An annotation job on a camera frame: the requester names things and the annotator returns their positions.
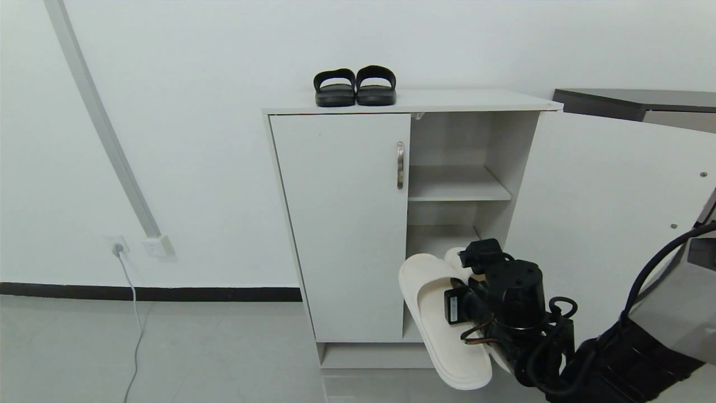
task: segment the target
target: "black slipper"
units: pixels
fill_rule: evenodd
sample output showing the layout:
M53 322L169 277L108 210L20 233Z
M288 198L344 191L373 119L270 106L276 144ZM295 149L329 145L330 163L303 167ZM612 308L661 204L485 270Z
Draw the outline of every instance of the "black slipper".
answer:
M345 78L350 84L329 84L321 87L323 81L331 78ZM349 69L338 69L320 72L314 77L314 88L316 89L316 105L324 108L333 106L350 106L356 103L356 93L353 87L356 84L356 76Z
M385 85L364 85L367 78L384 78L390 82ZM356 75L356 102L365 106L386 106L395 103L395 74L383 66L367 66L358 70Z

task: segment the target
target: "cabinet handle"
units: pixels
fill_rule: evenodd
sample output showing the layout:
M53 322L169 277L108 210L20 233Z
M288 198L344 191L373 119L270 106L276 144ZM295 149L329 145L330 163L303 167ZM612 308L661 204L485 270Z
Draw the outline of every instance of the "cabinet handle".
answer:
M402 141L398 141L398 190L402 190L403 182L403 156L405 155L405 146Z

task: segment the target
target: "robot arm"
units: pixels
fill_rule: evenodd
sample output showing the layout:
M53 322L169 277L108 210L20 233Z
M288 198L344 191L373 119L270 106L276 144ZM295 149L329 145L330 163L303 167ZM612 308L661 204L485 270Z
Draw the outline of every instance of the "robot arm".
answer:
M550 402L648 402L706 362L716 364L716 239L695 238L714 230L716 222L662 248L637 276L614 326L576 351L571 318L577 304L555 297L546 310L537 264L514 259L497 240L472 242L460 253L474 276L468 284L452 280L445 318L472 322L460 338L489 343L522 385L540 389ZM563 313L558 304L571 308ZM483 336L470 336L477 331Z

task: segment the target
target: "cabinet top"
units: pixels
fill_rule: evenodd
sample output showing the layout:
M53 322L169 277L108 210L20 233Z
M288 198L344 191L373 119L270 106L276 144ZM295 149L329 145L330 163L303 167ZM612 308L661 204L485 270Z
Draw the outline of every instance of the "cabinet top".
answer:
M320 108L314 93L274 97L264 115L325 115L342 113L490 112L506 110L562 110L562 104L530 95L499 89L411 90L397 89L397 101L390 106L353 105Z

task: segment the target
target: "gray tiled floor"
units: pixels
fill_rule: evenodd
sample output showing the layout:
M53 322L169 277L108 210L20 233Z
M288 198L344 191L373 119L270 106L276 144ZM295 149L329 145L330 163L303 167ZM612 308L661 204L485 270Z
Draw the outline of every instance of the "gray tiled floor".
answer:
M543 402L496 370L479 391L432 370L319 371L299 303L140 303L145 337L129 402ZM121 402L137 328L131 303L0 297L2 403ZM658 402L716 401L706 366Z

